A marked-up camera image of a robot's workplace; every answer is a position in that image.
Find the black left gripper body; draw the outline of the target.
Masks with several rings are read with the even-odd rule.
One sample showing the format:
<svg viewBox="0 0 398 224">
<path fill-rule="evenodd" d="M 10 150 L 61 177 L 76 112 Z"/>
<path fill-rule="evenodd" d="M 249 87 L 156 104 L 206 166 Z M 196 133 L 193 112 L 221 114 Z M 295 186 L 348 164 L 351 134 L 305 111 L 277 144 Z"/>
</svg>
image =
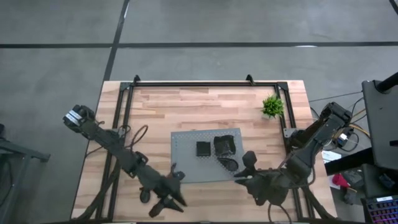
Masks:
<svg viewBox="0 0 398 224">
<path fill-rule="evenodd" d="M 176 166 L 176 164 L 172 164 L 170 172 L 167 175 L 160 176 L 160 183 L 153 190 L 159 201 L 149 211 L 149 216 L 151 218 L 159 215 L 165 208 L 181 213 L 184 212 L 180 206 L 170 203 L 170 199 L 175 198 L 175 191 L 177 189 L 181 190 L 181 180 L 185 178 L 185 174 L 182 171 L 175 171 Z"/>
</svg>

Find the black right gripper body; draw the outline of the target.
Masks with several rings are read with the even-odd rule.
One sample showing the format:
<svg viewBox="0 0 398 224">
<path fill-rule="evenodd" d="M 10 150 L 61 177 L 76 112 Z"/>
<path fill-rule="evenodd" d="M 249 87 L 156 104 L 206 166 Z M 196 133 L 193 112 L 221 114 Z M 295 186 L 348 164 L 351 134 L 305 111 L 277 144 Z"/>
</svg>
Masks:
<svg viewBox="0 0 398 224">
<path fill-rule="evenodd" d="M 243 157 L 244 170 L 251 172 L 247 178 L 252 182 L 252 192 L 248 193 L 256 205 L 282 205 L 289 191 L 289 179 L 280 169 L 257 169 L 257 157 L 254 151 L 246 152 Z"/>
</svg>

